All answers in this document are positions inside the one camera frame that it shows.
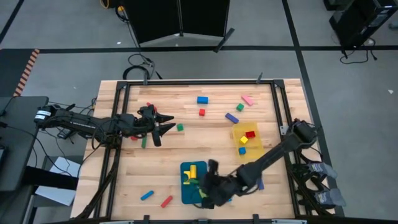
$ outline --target blue tray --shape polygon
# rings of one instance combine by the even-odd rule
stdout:
[[[207,163],[205,161],[183,162],[180,165],[181,179],[181,201],[185,205],[193,203],[201,203],[199,189],[196,184],[184,185],[184,171],[190,170],[191,165],[197,166],[197,180],[203,178],[207,173]]]

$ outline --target pink block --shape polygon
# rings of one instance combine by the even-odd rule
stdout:
[[[242,96],[242,99],[249,105],[249,106],[251,106],[251,105],[253,105],[253,100],[252,99],[250,99],[250,97],[248,97],[248,96],[246,96],[246,95],[243,95]]]

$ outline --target gray floor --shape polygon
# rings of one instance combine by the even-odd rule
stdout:
[[[0,27],[15,0],[0,2]],[[336,45],[328,25],[331,12],[319,0],[289,0],[300,45]],[[228,45],[291,46],[280,0],[232,0],[229,27],[236,32]],[[398,31],[387,23],[373,36],[378,45],[398,45]],[[215,40],[174,38],[149,46],[215,45]],[[96,0],[25,0],[0,48],[132,47],[125,24]],[[337,183],[346,201],[347,217],[398,220],[394,136],[398,120],[398,51],[375,51],[368,63],[343,65],[340,52],[303,52],[308,75],[325,128]],[[164,78],[301,78],[293,51],[151,52]],[[25,96],[47,95],[52,101],[90,104],[101,80],[121,79],[128,53],[40,54],[24,90]],[[362,60],[356,52],[350,60]],[[142,74],[132,74],[132,78]],[[40,135],[52,156],[61,155],[55,141]],[[83,155],[85,142],[60,141],[66,155]],[[44,157],[36,147],[39,162]],[[70,208],[40,209],[35,223],[64,220]]]

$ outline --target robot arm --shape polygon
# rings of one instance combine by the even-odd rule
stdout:
[[[224,205],[233,195],[243,196],[255,185],[263,170],[284,156],[285,153],[308,149],[317,140],[317,132],[307,122],[295,119],[284,140],[258,160],[239,166],[227,176],[218,175],[218,163],[209,160],[209,171],[200,181],[200,188],[207,195],[202,201],[203,208]]]
[[[143,106],[137,112],[141,118],[133,114],[117,114],[112,118],[94,118],[70,111],[74,105],[61,108],[59,105],[46,105],[39,108],[34,122],[38,128],[67,128],[77,131],[80,135],[96,139],[100,144],[110,147],[118,146],[120,135],[144,138],[152,133],[155,146],[161,146],[160,137],[163,136],[175,123],[161,124],[174,119],[155,112],[154,106]]]

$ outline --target wooden tabletop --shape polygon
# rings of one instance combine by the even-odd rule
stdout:
[[[300,79],[284,81],[292,117],[311,122]],[[101,82],[94,116],[102,118],[111,115],[116,82]],[[282,117],[287,124],[282,97],[279,90],[277,92]],[[241,95],[251,96],[254,105],[246,105]],[[198,105],[197,96],[208,96],[209,104]],[[148,136],[146,149],[141,148],[141,140],[123,139],[112,220],[142,220],[144,215],[150,215],[150,219],[154,220],[248,219],[255,213],[260,218],[294,217],[283,159],[262,173],[265,187],[262,191],[244,197],[235,196],[232,202],[214,210],[198,209],[181,202],[182,162],[214,159],[220,163],[221,175],[230,173],[241,164],[232,140],[233,123],[225,118],[226,113],[235,115],[241,123],[257,122],[266,152],[280,143],[269,85],[133,86],[127,113],[138,116],[136,111],[147,102],[154,104],[159,113],[175,116],[173,122],[182,123],[184,131],[172,128],[163,136],[161,147],[154,147],[151,136]],[[242,112],[236,110],[239,103],[245,104]],[[200,108],[206,109],[204,117],[198,114]],[[85,156],[90,152],[91,144],[88,144]],[[320,159],[313,150],[307,150],[304,154],[313,160]],[[104,149],[98,149],[83,164],[71,217],[77,216],[97,191],[103,156]],[[141,201],[140,197],[150,190],[155,192],[154,195]],[[107,194],[104,194],[102,215]],[[169,195],[173,196],[173,200],[167,207],[160,207]]]

